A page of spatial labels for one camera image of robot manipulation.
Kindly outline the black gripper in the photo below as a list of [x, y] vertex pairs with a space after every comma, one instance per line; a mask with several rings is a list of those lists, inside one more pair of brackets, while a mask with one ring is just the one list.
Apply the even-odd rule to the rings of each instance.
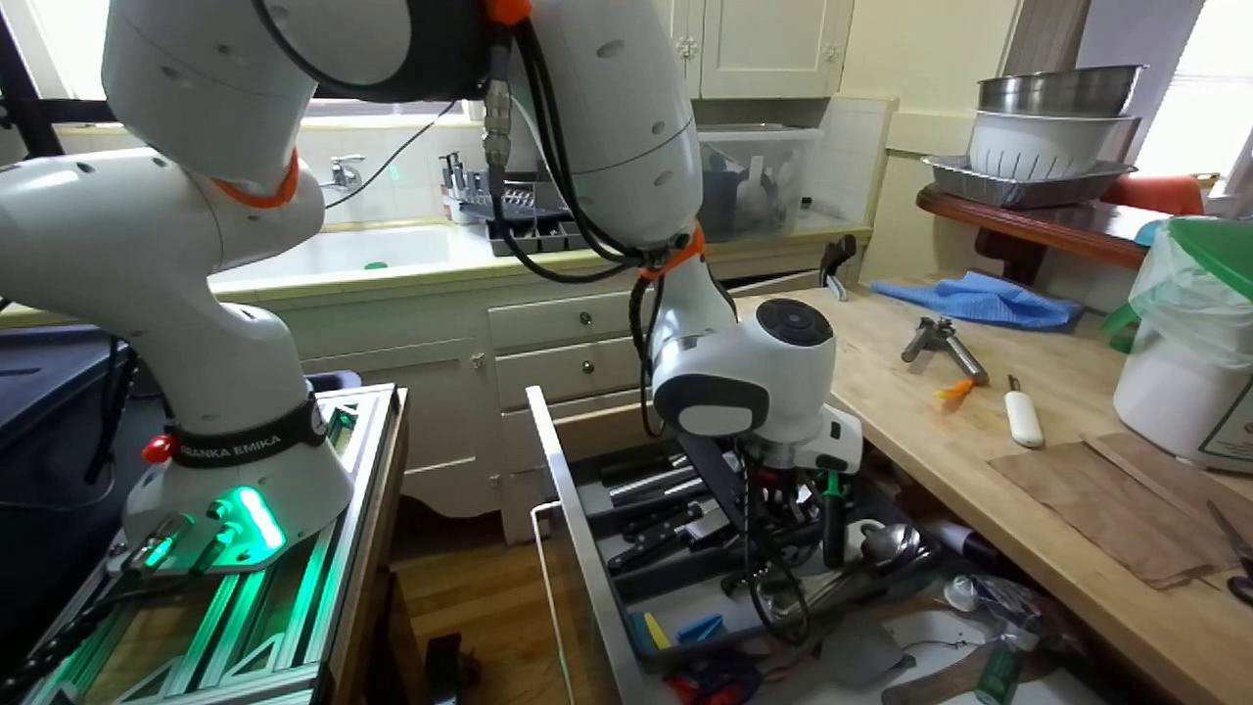
[[752, 443], [682, 440], [696, 477], [742, 538], [838, 547], [866, 443], [845, 430], [829, 450], [774, 462]]

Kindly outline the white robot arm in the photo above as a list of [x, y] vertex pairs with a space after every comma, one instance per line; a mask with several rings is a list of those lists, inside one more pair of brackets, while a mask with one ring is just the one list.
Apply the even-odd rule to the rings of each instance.
[[660, 289], [662, 422], [772, 469], [861, 462], [829, 317], [738, 308], [704, 268], [701, 140], [656, 0], [110, 0], [102, 94], [122, 150], [3, 166], [0, 294], [122, 337], [173, 406], [115, 538], [135, 573], [250, 573], [350, 504], [285, 321], [211, 294], [376, 196], [301, 153], [320, 94], [473, 103], [494, 166], [529, 131], [572, 225]]

